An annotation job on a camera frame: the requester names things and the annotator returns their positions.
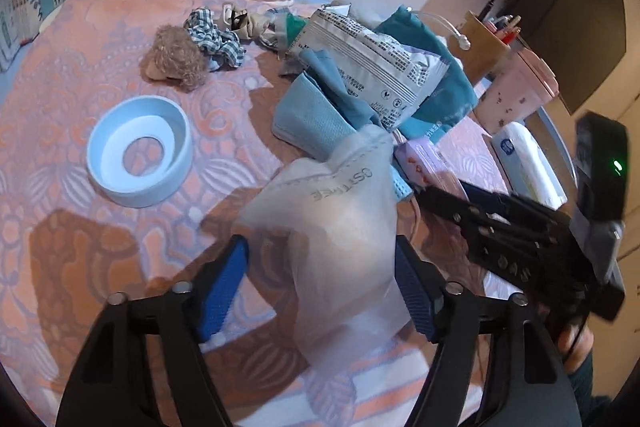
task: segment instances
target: pink floral bedspread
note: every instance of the pink floral bedspread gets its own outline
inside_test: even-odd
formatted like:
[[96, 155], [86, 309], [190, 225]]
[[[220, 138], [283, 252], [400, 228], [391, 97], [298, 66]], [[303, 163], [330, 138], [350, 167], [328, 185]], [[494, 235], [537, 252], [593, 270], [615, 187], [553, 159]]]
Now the pink floral bedspread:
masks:
[[[35, 41], [0, 110], [0, 361], [28, 404], [49, 426], [72, 365], [106, 297], [156, 295], [193, 276], [223, 245], [238, 210], [275, 172], [301, 153], [271, 134], [274, 107], [289, 86], [271, 52], [252, 44], [238, 71], [213, 73], [184, 94], [151, 84], [140, 63], [156, 28], [180, 25], [191, 9], [244, 0], [68, 0]], [[310, 14], [313, 6], [294, 7]], [[193, 168], [168, 200], [141, 210], [97, 194], [84, 167], [86, 141], [117, 103], [159, 94], [179, 103], [193, 124]], [[504, 190], [482, 140], [465, 119], [441, 143], [456, 174]], [[131, 152], [131, 168], [157, 159]], [[399, 207], [399, 233], [410, 233], [409, 205]], [[446, 238], [422, 234], [434, 261]], [[482, 291], [480, 270], [462, 256], [448, 271]], [[329, 381], [308, 367], [292, 343], [292, 287], [277, 252], [265, 253], [242, 282], [221, 333], [205, 350], [214, 383], [237, 425], [400, 426], [433, 356], [408, 325], [386, 346]], [[154, 369], [158, 344], [150, 341]], [[165, 423], [179, 425], [166, 381], [155, 377]], [[478, 407], [476, 364], [464, 415]]]

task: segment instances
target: curly hair doll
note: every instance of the curly hair doll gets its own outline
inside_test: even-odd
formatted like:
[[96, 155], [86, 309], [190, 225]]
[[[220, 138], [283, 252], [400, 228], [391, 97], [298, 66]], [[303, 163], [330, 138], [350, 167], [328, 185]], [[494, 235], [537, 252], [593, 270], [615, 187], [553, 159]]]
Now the curly hair doll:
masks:
[[146, 76], [151, 80], [174, 80], [190, 92], [205, 83], [209, 61], [180, 26], [161, 26], [149, 51]]

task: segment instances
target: blue towel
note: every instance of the blue towel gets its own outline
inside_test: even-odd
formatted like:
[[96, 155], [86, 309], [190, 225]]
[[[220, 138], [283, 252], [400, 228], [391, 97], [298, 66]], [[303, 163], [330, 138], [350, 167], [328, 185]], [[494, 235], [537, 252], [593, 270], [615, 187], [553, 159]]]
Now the blue towel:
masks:
[[400, 126], [400, 132], [408, 139], [428, 136], [437, 143], [478, 105], [471, 83], [447, 47], [404, 6], [399, 7], [376, 31], [391, 35], [401, 44], [438, 54], [449, 64], [449, 71], [436, 90]]
[[368, 123], [381, 126], [380, 117], [373, 108], [347, 92], [338, 66], [325, 50], [303, 50], [299, 60], [308, 68], [308, 76], [316, 81], [324, 95], [355, 130]]
[[[338, 143], [356, 132], [327, 100], [318, 82], [301, 73], [276, 106], [273, 115], [273, 134], [318, 161], [327, 161]], [[412, 194], [411, 187], [389, 165], [396, 200]]]

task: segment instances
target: white cable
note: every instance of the white cable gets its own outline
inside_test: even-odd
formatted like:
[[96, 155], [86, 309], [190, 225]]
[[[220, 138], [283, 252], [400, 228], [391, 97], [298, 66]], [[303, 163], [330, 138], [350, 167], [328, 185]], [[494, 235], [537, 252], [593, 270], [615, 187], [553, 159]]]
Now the white cable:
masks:
[[411, 13], [416, 14], [418, 17], [420, 17], [420, 16], [428, 17], [429, 19], [432, 19], [432, 20], [434, 20], [436, 22], [439, 22], [447, 30], [449, 30], [451, 33], [453, 33], [455, 38], [458, 39], [458, 45], [460, 46], [461, 50], [468, 51], [469, 49], [471, 49], [471, 42], [469, 42], [469, 39], [466, 38], [466, 35], [463, 35], [462, 33], [460, 33], [456, 29], [456, 27], [453, 24], [451, 24], [449, 21], [447, 21], [443, 16], [436, 15], [435, 13], [429, 13], [429, 12], [412, 11], [411, 8], [407, 8], [407, 10], [410, 11]]

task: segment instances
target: pink cup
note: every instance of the pink cup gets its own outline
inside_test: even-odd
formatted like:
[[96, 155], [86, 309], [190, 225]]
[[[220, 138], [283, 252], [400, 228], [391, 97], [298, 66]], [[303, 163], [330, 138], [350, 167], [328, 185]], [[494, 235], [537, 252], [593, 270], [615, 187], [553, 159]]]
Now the pink cup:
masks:
[[558, 96], [558, 82], [544, 60], [531, 50], [515, 54], [480, 98], [474, 114], [488, 133], [523, 120]]

